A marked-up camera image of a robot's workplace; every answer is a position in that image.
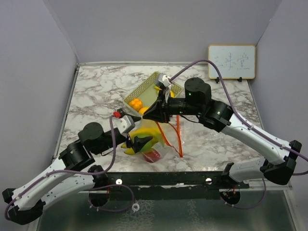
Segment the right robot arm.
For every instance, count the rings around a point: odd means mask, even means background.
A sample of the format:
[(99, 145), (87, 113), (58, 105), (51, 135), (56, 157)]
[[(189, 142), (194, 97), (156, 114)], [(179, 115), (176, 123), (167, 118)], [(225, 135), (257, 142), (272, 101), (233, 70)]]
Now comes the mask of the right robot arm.
[(292, 177), (302, 144), (284, 141), (247, 121), (226, 103), (212, 99), (211, 87), (198, 77), (185, 81), (183, 98), (166, 97), (160, 92), (156, 101), (143, 114), (144, 119), (168, 123), (175, 115), (197, 116), (208, 129), (231, 136), (263, 157), (242, 164), (229, 163), (221, 176), (221, 183), (232, 188), (239, 182), (265, 178), (278, 185), (286, 185)]

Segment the clear zip bag red zipper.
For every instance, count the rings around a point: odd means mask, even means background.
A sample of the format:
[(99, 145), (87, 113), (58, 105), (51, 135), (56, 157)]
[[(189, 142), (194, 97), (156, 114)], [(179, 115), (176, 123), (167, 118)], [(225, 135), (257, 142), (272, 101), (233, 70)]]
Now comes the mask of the clear zip bag red zipper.
[(183, 158), (180, 122), (161, 124), (142, 120), (136, 129), (128, 134), (128, 141), (121, 145), (124, 153), (145, 162), (155, 163), (167, 154)]

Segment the green lime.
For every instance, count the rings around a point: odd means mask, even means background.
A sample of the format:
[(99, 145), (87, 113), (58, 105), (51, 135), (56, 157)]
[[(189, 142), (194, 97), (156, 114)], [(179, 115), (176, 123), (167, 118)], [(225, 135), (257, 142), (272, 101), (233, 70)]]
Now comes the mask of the green lime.
[(140, 150), (140, 152), (147, 152), (149, 151), (154, 145), (156, 144), (155, 141), (151, 140), (149, 142), (147, 142), (143, 147), (142, 149)]

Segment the yellow banana bunch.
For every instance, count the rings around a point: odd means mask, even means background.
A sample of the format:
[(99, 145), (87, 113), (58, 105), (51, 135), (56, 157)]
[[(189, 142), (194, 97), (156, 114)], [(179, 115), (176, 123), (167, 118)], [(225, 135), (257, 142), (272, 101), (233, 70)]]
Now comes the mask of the yellow banana bunch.
[(130, 139), (121, 145), (124, 153), (135, 155), (147, 153), (160, 144), (165, 147), (165, 141), (158, 128), (140, 128), (129, 133)]

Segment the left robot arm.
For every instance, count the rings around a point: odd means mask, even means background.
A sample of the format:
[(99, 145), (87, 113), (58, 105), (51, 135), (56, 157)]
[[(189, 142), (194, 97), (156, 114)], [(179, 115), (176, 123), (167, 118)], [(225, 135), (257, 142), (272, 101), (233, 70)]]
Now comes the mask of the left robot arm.
[(157, 142), (152, 129), (134, 130), (139, 117), (115, 113), (110, 123), (116, 123), (104, 131), (97, 122), (88, 123), (79, 133), (78, 139), (70, 143), (59, 156), (38, 176), (19, 188), (8, 188), (2, 192), (7, 207), (4, 216), (8, 221), (25, 225), (38, 219), (44, 211), (65, 197), (84, 190), (101, 190), (108, 184), (106, 169), (95, 165), (94, 155), (123, 144), (136, 154), (148, 150)]

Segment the red apple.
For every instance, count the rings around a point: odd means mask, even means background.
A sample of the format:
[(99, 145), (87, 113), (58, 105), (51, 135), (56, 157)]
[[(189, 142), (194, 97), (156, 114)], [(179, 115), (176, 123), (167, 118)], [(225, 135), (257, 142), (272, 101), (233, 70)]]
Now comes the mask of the red apple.
[(143, 158), (146, 162), (155, 163), (161, 159), (161, 154), (156, 149), (149, 149), (142, 153)]

